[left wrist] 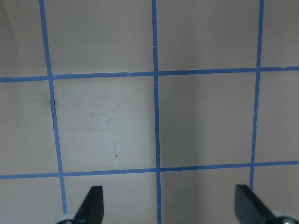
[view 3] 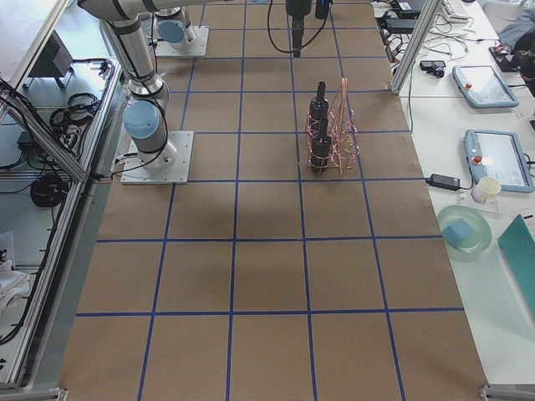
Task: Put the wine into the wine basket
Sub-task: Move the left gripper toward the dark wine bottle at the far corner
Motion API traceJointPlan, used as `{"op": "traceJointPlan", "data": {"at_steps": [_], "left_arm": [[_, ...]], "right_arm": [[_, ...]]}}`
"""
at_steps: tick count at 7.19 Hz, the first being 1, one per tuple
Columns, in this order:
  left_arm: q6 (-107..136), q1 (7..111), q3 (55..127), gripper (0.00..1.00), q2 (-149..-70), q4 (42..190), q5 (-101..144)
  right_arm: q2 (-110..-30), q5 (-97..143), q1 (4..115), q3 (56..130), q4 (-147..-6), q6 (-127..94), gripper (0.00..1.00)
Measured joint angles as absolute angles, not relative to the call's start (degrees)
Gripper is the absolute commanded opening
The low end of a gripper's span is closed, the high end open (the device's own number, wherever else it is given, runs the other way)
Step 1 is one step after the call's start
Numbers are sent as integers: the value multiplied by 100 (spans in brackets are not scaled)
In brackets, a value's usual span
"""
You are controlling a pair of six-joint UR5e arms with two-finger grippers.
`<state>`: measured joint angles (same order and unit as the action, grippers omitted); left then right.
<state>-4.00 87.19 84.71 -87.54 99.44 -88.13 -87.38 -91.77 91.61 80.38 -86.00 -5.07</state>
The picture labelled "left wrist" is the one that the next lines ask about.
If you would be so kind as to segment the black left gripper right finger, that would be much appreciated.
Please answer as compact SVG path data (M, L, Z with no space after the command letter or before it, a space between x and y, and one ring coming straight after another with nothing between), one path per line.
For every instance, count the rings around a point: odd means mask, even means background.
M247 186L235 186L235 216L240 224L270 224L275 215Z

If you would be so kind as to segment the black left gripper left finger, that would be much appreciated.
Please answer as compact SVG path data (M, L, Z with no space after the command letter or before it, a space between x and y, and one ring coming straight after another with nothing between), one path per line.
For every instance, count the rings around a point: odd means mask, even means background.
M75 214L75 224L101 224L104 217L102 186L92 186Z

